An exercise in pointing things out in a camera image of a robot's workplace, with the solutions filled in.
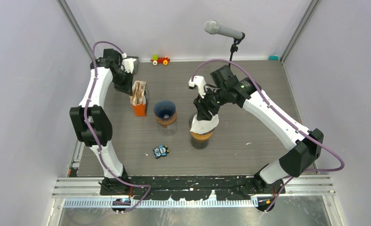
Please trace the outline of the white paper coffee filter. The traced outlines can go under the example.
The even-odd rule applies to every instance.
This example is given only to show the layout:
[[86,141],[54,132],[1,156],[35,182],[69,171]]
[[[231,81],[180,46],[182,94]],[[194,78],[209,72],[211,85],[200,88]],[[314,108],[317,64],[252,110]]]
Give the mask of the white paper coffee filter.
[[193,114],[189,119],[190,132],[196,134],[206,134],[214,130],[219,124],[219,117],[215,115],[210,121],[207,120],[197,120],[197,114]]

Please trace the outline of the orange coffee filter bag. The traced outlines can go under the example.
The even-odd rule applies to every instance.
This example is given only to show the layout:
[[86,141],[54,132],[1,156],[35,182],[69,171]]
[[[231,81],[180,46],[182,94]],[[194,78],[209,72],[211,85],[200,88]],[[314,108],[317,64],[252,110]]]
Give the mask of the orange coffee filter bag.
[[147,83],[145,81],[135,81],[132,86],[132,93],[130,103],[135,116],[146,117],[149,103]]

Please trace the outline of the dark glass carafe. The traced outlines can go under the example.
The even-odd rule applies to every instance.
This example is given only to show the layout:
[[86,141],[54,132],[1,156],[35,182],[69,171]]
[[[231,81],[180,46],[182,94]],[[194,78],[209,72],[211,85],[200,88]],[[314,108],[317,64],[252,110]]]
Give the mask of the dark glass carafe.
[[204,149],[208,146],[209,140],[197,140],[197,139],[192,139],[191,140],[191,145],[198,150]]

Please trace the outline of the blue ribbed dripper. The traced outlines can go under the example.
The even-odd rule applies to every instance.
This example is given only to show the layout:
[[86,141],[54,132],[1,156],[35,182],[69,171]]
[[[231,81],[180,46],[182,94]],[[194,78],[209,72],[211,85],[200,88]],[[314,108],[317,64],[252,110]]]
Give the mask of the blue ribbed dripper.
[[160,100],[153,108],[154,115],[162,120],[171,119],[176,112],[176,106],[171,100]]

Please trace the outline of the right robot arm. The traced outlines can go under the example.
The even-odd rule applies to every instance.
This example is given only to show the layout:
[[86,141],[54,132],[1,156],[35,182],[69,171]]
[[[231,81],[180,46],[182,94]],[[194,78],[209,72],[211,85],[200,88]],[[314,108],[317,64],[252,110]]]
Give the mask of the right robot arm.
[[267,193],[273,183],[287,176],[299,177],[321,154],[323,133],[310,130],[292,119],[271,102],[266,93],[250,78],[238,80],[228,65],[211,73],[214,86],[203,76],[194,76],[188,82],[189,89],[197,89],[193,104],[197,114],[193,117],[190,132],[193,137],[207,136],[218,126],[218,112],[224,104],[236,104],[253,114],[268,127],[287,148],[288,152],[278,160],[265,165],[253,179],[255,189]]

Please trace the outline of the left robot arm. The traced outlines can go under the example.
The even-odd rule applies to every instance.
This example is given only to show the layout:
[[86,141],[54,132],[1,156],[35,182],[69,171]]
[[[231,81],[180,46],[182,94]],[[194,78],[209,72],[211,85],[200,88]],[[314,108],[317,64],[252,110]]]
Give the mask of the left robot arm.
[[113,127],[103,106],[110,84],[119,92],[129,96],[133,94],[136,62],[136,58],[128,57],[125,53],[105,49],[103,56],[90,64],[91,78],[84,98],[69,111],[77,139],[94,152],[103,168],[104,179],[100,185],[119,195],[126,194],[131,184],[113,148]]

